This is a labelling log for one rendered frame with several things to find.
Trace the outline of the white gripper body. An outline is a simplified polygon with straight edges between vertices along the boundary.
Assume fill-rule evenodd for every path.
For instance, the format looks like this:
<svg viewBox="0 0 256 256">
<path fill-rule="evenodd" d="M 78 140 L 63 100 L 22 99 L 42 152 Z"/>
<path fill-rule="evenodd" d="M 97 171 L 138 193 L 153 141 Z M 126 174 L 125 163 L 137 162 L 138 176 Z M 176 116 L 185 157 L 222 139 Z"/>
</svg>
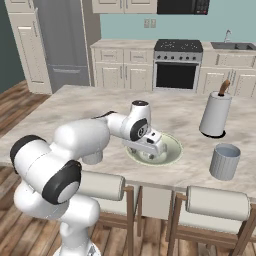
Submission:
<svg viewBox="0 0 256 256">
<path fill-rule="evenodd" d="M 123 140 L 123 145 L 133 150 L 145 152 L 154 156 L 160 156 L 163 152 L 167 151 L 167 145 L 161 139 L 152 143 L 142 139 L 135 142 Z"/>
</svg>

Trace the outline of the pale green bowl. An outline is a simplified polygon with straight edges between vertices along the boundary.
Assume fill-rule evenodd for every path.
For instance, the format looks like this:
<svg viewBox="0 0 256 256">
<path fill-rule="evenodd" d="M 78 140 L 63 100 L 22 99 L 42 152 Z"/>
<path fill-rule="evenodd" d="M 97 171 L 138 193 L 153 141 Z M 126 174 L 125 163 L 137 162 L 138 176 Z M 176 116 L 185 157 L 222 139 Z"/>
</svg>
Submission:
<svg viewBox="0 0 256 256">
<path fill-rule="evenodd" d="M 164 152 L 159 156 L 130 147 L 126 147 L 126 152 L 134 161 L 148 166 L 164 166 L 177 162 L 182 156 L 183 148 L 181 143 L 167 134 L 162 135 L 161 141 L 164 144 Z"/>
</svg>

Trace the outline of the grey ribbed glass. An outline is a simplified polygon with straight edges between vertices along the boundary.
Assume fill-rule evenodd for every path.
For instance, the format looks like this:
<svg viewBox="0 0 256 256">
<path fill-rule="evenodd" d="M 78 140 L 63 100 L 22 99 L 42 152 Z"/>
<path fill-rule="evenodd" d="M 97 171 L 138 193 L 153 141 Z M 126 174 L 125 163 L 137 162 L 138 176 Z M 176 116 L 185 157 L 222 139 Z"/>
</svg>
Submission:
<svg viewBox="0 0 256 256">
<path fill-rule="evenodd" d="M 210 174 L 221 181 L 230 181 L 233 179 L 241 151 L 233 144 L 220 143 L 215 146 L 211 164 Z"/>
<path fill-rule="evenodd" d="M 82 161 L 87 165 L 96 165 L 103 160 L 103 152 L 97 151 L 90 155 L 85 155 L 82 157 Z"/>
</svg>

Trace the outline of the wooden stool with white cushion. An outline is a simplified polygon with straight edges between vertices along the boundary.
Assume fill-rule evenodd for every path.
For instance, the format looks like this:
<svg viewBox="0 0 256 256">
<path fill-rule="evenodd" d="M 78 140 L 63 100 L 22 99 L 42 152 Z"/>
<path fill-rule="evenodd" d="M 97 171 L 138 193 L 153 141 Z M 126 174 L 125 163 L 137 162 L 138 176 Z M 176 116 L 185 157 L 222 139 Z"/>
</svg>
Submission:
<svg viewBox="0 0 256 256">
<path fill-rule="evenodd" d="M 176 239 L 227 248 L 229 256 L 242 255 L 250 241 L 256 242 L 256 204 L 245 193 L 188 186 L 170 205 L 167 256 L 173 256 Z"/>
<path fill-rule="evenodd" d="M 128 256 L 134 256 L 134 223 L 141 236 L 142 187 L 123 176 L 83 171 L 78 192 L 99 202 L 101 225 L 127 230 Z"/>
</svg>

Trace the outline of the white paper towel roll holder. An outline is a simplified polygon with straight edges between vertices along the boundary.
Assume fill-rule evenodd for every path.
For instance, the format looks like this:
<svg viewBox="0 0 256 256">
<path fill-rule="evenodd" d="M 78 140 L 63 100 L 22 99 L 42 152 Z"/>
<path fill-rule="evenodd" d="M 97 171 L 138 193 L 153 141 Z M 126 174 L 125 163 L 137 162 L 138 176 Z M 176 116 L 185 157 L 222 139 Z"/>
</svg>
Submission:
<svg viewBox="0 0 256 256">
<path fill-rule="evenodd" d="M 218 91 L 213 91 L 208 101 L 199 125 L 199 131 L 208 137 L 224 135 L 226 120 L 231 105 L 232 96 L 226 92 L 230 81 L 225 80 Z"/>
</svg>

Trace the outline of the steel oven with black hob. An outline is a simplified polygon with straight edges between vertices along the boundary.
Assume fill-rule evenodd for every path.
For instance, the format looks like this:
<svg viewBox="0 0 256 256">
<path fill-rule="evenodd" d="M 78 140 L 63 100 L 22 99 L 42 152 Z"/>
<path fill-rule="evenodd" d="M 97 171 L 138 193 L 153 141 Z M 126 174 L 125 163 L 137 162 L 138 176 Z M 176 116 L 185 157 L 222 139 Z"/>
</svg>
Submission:
<svg viewBox="0 0 256 256">
<path fill-rule="evenodd" d="M 159 39 L 154 47 L 153 89 L 195 92 L 202 57 L 199 40 Z"/>
</svg>

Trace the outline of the cream base cupboards under sink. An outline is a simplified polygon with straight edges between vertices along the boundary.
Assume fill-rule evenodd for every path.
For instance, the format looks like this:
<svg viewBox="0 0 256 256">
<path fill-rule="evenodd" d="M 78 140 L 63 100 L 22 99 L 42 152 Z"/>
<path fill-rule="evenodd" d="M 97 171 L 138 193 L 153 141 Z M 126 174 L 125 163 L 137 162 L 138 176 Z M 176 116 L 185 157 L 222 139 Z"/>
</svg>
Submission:
<svg viewBox="0 0 256 256">
<path fill-rule="evenodd" d="M 225 80 L 232 96 L 256 97 L 256 51 L 207 50 L 203 53 L 197 92 L 218 91 Z"/>
</svg>

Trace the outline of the grey fridge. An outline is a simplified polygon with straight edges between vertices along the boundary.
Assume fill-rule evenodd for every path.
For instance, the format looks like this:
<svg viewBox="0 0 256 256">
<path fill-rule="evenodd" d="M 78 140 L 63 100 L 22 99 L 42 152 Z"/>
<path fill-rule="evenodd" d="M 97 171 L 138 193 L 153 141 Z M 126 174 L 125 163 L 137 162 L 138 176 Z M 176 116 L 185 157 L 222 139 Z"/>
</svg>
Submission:
<svg viewBox="0 0 256 256">
<path fill-rule="evenodd" d="M 92 0 L 33 0 L 53 92 L 63 85 L 93 86 L 90 46 L 101 38 Z"/>
</svg>

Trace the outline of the steel sink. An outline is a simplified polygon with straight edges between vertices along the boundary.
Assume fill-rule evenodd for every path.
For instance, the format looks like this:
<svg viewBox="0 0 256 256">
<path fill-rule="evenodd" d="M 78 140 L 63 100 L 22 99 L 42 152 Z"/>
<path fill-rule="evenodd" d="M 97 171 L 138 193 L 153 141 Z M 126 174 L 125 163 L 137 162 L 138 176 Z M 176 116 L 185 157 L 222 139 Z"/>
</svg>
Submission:
<svg viewBox="0 0 256 256">
<path fill-rule="evenodd" d="M 211 45 L 214 49 L 256 51 L 256 46 L 252 43 L 211 42 Z"/>
</svg>

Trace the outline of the black microwave oven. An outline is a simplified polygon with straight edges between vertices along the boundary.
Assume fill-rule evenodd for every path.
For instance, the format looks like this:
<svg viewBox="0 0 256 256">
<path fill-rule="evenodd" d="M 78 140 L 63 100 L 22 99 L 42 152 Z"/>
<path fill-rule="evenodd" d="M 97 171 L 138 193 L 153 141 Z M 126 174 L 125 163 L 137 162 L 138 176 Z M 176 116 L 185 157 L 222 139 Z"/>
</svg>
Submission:
<svg viewBox="0 0 256 256">
<path fill-rule="evenodd" d="M 159 15 L 207 15 L 210 0 L 158 0 Z"/>
</svg>

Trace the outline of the tall cream cupboard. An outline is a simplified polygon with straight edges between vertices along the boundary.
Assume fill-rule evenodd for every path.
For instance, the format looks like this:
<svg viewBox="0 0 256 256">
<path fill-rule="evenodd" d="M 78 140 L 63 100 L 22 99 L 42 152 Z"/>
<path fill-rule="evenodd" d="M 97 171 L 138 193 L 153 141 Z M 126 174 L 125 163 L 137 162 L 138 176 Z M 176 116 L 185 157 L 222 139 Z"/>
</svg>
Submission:
<svg viewBox="0 0 256 256">
<path fill-rule="evenodd" d="M 29 90 L 51 94 L 38 9 L 33 0 L 4 1 Z"/>
</svg>

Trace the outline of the cream wall cupboards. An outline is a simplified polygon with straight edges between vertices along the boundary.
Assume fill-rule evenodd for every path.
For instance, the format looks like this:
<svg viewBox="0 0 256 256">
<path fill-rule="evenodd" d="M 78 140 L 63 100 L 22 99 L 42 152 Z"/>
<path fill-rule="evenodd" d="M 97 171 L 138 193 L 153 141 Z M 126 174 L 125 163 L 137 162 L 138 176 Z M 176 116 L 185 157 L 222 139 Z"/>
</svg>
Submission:
<svg viewBox="0 0 256 256">
<path fill-rule="evenodd" d="M 92 0 L 94 13 L 155 14 L 157 0 Z"/>
</svg>

